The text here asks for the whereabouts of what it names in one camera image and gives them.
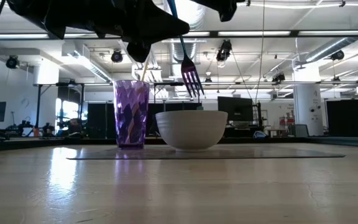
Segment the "ceiling light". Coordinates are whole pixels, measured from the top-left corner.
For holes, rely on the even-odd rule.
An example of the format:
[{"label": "ceiling light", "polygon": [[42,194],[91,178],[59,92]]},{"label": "ceiling light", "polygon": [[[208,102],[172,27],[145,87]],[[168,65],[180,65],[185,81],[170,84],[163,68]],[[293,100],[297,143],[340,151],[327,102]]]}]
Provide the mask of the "ceiling light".
[{"label": "ceiling light", "polygon": [[[183,40],[186,44],[197,44],[197,43],[206,43],[206,40]],[[161,41],[163,44],[180,44],[179,39],[171,39],[171,40],[163,40]]]},{"label": "ceiling light", "polygon": [[47,34],[0,34],[0,39],[49,39]]},{"label": "ceiling light", "polygon": [[290,31],[221,31],[218,36],[273,36],[290,35]]},{"label": "ceiling light", "polygon": [[106,86],[111,85],[111,83],[85,83],[86,86]]},{"label": "ceiling light", "polygon": [[184,37],[207,37],[209,36],[209,32],[204,32],[204,31],[190,31],[187,34],[182,35]]},{"label": "ceiling light", "polygon": [[65,34],[65,39],[79,38],[79,37],[97,37],[97,35],[94,33]]},{"label": "ceiling light", "polygon": [[299,31],[299,36],[305,35],[358,35],[358,30],[315,30],[315,31]]}]

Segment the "metal fork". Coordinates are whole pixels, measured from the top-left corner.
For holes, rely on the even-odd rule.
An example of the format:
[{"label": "metal fork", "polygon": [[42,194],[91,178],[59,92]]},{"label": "metal fork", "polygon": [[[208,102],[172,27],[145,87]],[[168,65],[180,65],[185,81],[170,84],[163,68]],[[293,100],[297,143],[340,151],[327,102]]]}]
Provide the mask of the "metal fork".
[{"label": "metal fork", "polygon": [[[168,5],[172,11],[172,15],[178,18],[177,7],[175,5],[175,0],[167,0]],[[197,73],[196,65],[191,61],[189,56],[187,56],[185,41],[183,37],[179,36],[181,46],[183,48],[183,61],[181,63],[181,76],[183,78],[183,82],[185,83],[187,92],[191,95],[191,90],[193,91],[194,96],[200,95],[200,90],[204,95],[204,89],[201,84],[200,78]]]}]

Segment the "table surface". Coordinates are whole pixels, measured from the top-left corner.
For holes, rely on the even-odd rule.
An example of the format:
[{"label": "table surface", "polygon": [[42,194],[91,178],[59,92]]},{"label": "table surface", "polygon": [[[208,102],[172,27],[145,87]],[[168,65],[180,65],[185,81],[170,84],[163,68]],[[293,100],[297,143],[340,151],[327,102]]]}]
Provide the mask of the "table surface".
[{"label": "table surface", "polygon": [[1,151],[0,223],[358,223],[358,147],[252,145],[347,156],[71,161],[111,146]]}]

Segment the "pipe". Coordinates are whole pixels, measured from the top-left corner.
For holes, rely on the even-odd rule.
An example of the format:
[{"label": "pipe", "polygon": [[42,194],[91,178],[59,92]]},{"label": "pipe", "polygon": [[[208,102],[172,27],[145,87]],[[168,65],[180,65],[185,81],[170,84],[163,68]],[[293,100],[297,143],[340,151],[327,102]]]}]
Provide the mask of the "pipe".
[{"label": "pipe", "polygon": [[317,62],[318,60],[332,55],[333,53],[358,41],[358,37],[345,37],[334,39],[306,55],[306,61],[301,63]]},{"label": "pipe", "polygon": [[[189,23],[190,30],[199,30],[203,26],[203,18],[205,14],[205,7],[199,5],[190,0],[180,0],[176,1],[176,7],[178,9],[178,16],[180,19]],[[164,1],[164,8],[167,12],[170,12],[168,4]],[[190,59],[194,59],[197,53],[197,43],[185,44],[187,54]],[[181,44],[172,44],[172,61],[181,62],[183,60],[184,54]]]}]

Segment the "light fixture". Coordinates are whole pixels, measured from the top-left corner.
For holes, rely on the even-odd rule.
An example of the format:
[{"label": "light fixture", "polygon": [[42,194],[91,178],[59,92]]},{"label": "light fixture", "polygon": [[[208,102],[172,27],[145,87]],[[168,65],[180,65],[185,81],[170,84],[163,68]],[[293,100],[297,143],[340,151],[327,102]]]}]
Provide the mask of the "light fixture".
[{"label": "light fixture", "polygon": [[112,83],[85,83],[85,86],[108,86]]},{"label": "light fixture", "polygon": [[98,37],[95,33],[75,33],[75,34],[65,34],[65,39],[70,38],[79,38],[79,37]]},{"label": "light fixture", "polygon": [[313,30],[313,31],[299,31],[299,36],[306,35],[358,35],[358,30]]},{"label": "light fixture", "polygon": [[184,37],[207,37],[209,36],[209,32],[206,31],[190,31],[187,34],[183,35]]},{"label": "light fixture", "polygon": [[227,58],[230,57],[230,52],[232,51],[232,45],[230,40],[223,40],[222,46],[219,48],[218,53],[216,54],[216,60],[218,62],[224,62]]},{"label": "light fixture", "polygon": [[0,39],[49,39],[47,34],[0,34]]},{"label": "light fixture", "polygon": [[290,35],[290,31],[220,31],[218,36],[272,36]]},{"label": "light fixture", "polygon": [[[207,43],[206,40],[199,40],[199,39],[196,39],[196,40],[183,40],[186,44],[197,44],[197,43]],[[170,39],[170,40],[163,40],[161,41],[161,43],[163,44],[180,44],[180,40],[179,39]]]}]

